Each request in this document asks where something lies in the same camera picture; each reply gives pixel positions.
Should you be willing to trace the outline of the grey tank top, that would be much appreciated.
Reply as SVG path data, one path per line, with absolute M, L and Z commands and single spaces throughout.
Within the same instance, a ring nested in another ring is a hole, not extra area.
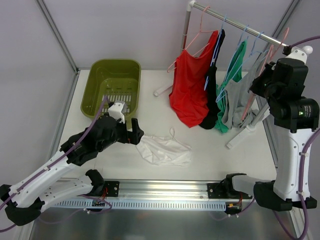
M 254 63 L 254 65 L 251 67 L 251 69 L 248 71 L 248 73 L 245 76 L 242 76 L 242 80 L 239 81 L 239 88 L 238 88 L 238 93 L 239 93 L 239 98 L 236 102 L 236 108 L 233 113 L 232 117 L 232 128 L 244 128 L 247 125 L 249 125 L 253 119 L 256 117 L 258 114 L 257 109 L 252 109 L 251 107 L 249 108 L 247 112 L 247 116 L 245 117 L 244 120 L 241 120 L 243 112 L 245 110 L 245 107 L 247 105 L 247 102 L 250 97 L 249 93 L 249 88 L 252 85 L 253 80 L 255 79 L 256 71 L 265 59 L 264 55 L 261 55 L 258 60 Z

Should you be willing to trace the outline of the red tank top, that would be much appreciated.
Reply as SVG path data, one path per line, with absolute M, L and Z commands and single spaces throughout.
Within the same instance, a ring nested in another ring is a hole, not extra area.
M 189 128 L 199 125 L 209 112 L 207 92 L 204 90 L 205 75 L 210 68 L 218 35 L 217 30 L 213 31 L 198 57 L 184 49 L 174 64 L 169 104 L 179 120 Z

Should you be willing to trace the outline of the olive green plastic basket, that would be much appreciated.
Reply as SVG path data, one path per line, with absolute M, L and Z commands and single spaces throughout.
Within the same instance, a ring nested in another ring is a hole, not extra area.
M 132 128 L 131 119 L 138 109 L 141 83 L 141 65 L 133 59 L 101 59 L 90 69 L 84 89 L 81 112 L 94 119 L 101 102 L 107 96 L 112 102 L 125 102 L 127 129 Z

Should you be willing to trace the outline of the black tank top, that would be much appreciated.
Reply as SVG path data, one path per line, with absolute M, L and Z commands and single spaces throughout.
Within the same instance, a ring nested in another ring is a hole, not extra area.
M 218 104 L 216 103 L 216 98 L 217 98 L 217 79 L 216 79 L 216 72 L 217 72 L 217 67 L 216 63 L 219 57 L 220 49 L 221 46 L 224 42 L 226 33 L 225 30 L 222 30 L 222 35 L 220 38 L 219 42 L 219 48 L 218 48 L 218 54 L 216 56 L 216 61 L 215 64 L 213 65 L 211 71 L 210 71 L 210 76 L 209 76 L 209 81 L 208 85 L 206 88 L 206 93 L 207 93 L 207 104 L 206 106 L 208 107 L 208 113 L 206 117 L 202 120 L 202 122 L 199 124 L 200 127 L 206 130 L 213 129 L 216 121 L 218 119 L 218 112 L 219 112 L 219 107 Z

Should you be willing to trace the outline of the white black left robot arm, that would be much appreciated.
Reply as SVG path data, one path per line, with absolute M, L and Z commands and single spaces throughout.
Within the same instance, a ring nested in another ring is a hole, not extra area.
M 0 207 L 14 226 L 24 226 L 51 206 L 74 196 L 98 196 L 105 180 L 98 170 L 90 169 L 83 176 L 56 185 L 65 174 L 78 170 L 84 163 L 114 143 L 137 145 L 144 131 L 136 118 L 132 130 L 108 114 L 94 120 L 84 131 L 72 135 L 43 166 L 14 185 L 0 187 Z

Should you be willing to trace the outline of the silver white clothes rack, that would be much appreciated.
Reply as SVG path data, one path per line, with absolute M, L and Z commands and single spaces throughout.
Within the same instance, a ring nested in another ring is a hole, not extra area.
M 284 48 L 286 44 L 280 40 L 277 40 L 278 34 L 283 29 L 283 27 L 288 23 L 292 15 L 294 14 L 294 11 L 297 10 L 299 4 L 301 3 L 300 0 L 293 0 L 289 4 L 288 8 L 286 9 L 285 13 L 283 14 L 281 20 L 279 21 L 276 30 L 272 34 L 272 36 L 265 35 L 263 33 L 258 32 L 257 30 L 254 30 L 250 28 L 247 25 L 244 25 L 236 20 L 233 20 L 231 18 L 228 18 L 225 15 L 222 15 L 221 13 L 218 13 L 217 11 L 214 11 L 208 7 L 205 7 L 204 5 L 198 3 L 196 0 L 191 0 L 187 4 L 186 7 L 186 15 L 184 20 L 184 27 L 182 32 L 182 41 L 181 41 L 181 50 L 184 50 L 186 48 L 186 42 L 187 42 L 187 35 L 188 35 L 188 29 L 189 29 L 189 23 L 190 23 L 190 17 L 191 17 L 191 11 L 192 9 L 198 9 L 201 10 L 203 13 L 206 13 L 212 17 L 215 17 L 219 20 L 221 20 L 223 23 L 229 24 L 237 29 L 240 29 L 244 31 L 245 33 L 248 33 L 249 35 L 255 36 L 263 41 L 265 41 L 268 44 L 282 47 Z M 248 126 L 246 126 L 244 129 L 242 129 L 234 138 L 232 138 L 227 144 L 226 147 L 228 149 L 233 149 L 236 145 L 240 144 L 245 140 L 246 137 L 250 136 L 256 131 L 256 126 L 259 123 L 258 119 L 255 118 L 252 123 L 250 123 Z

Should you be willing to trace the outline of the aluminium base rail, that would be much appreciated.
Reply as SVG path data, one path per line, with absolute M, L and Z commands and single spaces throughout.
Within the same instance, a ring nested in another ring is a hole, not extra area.
M 114 180 L 105 179 L 103 186 L 89 196 L 99 197 L 104 192 L 108 198 L 128 198 L 130 196 L 142 198 L 169 198 L 169 199 L 251 199 L 254 195 L 254 184 L 268 183 L 273 189 L 274 182 L 249 178 L 246 175 L 238 177 L 249 183 L 235 186 L 233 177 L 226 176 L 221 181 L 179 181 L 179 180 Z

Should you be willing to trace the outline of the white tank top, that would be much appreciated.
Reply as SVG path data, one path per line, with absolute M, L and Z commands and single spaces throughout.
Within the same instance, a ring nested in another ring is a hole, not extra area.
M 175 138 L 175 129 L 169 136 L 144 135 L 136 148 L 140 156 L 155 166 L 186 167 L 192 161 L 192 148 Z

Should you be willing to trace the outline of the pink wire hanger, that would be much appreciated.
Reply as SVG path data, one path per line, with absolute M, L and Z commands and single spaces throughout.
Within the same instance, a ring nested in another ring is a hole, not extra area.
M 290 31 L 290 28 L 289 28 L 289 27 L 287 27 L 287 28 L 284 30 L 283 38 L 282 38 L 282 40 L 281 40 L 281 43 L 280 43 L 280 45 L 279 45 L 276 49 L 274 49 L 275 46 L 274 46 L 273 44 L 270 46 L 270 48 L 269 48 L 269 50 L 268 50 L 268 53 L 267 53 L 266 57 L 264 58 L 263 63 L 260 64 L 261 68 L 260 68 L 260 72 L 259 72 L 258 76 L 260 76 L 260 75 L 262 74 L 262 72 L 264 71 L 265 65 L 266 65 L 267 63 L 269 63 L 269 62 L 273 59 L 273 57 L 275 56 L 275 54 L 277 53 L 277 51 L 280 49 L 280 47 L 282 46 L 282 44 L 283 44 L 284 41 L 286 40 L 289 31 Z M 241 116 L 241 120 L 242 120 L 242 121 L 246 118 L 247 112 L 248 112 L 249 108 L 252 106 L 255 96 L 256 96 L 256 95 L 255 95 L 254 93 L 252 93 L 252 91 L 251 91 L 251 92 L 250 92 L 250 97 L 249 97 L 248 102 L 247 102 L 247 104 L 246 104 L 246 106 L 245 106 L 244 112 L 243 112 L 243 114 L 242 114 L 242 116 Z

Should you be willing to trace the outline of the green tank top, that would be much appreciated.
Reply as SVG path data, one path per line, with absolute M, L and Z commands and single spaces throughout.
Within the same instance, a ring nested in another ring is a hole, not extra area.
M 233 75 L 233 78 L 231 78 L 228 83 L 226 84 L 224 88 L 225 96 L 223 98 L 224 100 L 224 107 L 219 108 L 219 112 L 217 114 L 217 121 L 215 123 L 214 128 L 220 131 L 221 133 L 227 133 L 232 128 L 232 121 L 233 121 L 233 115 L 234 111 L 236 109 L 236 103 L 239 99 L 239 90 L 240 87 L 240 80 L 242 80 L 242 66 L 241 65 L 241 71 L 239 71 L 237 74 Z M 218 95 L 219 91 L 218 88 L 221 85 L 216 86 L 216 94 Z

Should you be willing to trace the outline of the pink hanger with red top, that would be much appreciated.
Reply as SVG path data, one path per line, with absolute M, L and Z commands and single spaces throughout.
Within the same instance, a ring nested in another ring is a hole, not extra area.
M 184 50 L 188 50 L 188 48 L 193 44 L 193 42 L 201 35 L 201 34 L 206 34 L 206 33 L 212 33 L 214 32 L 213 30 L 203 30 L 203 18 L 204 18 L 204 14 L 206 13 L 206 11 L 208 9 L 210 9 L 211 7 L 208 5 L 204 8 L 204 10 L 201 13 L 201 17 L 200 17 L 200 23 L 199 23 L 199 30 L 197 32 L 197 34 L 194 36 L 194 38 L 188 43 L 188 45 L 186 45 L 187 40 L 183 41 L 182 44 L 182 49 L 181 52 L 183 52 Z M 175 60 L 166 70 L 167 73 L 172 72 L 173 70 L 176 69 L 175 67 L 175 63 L 177 61 Z

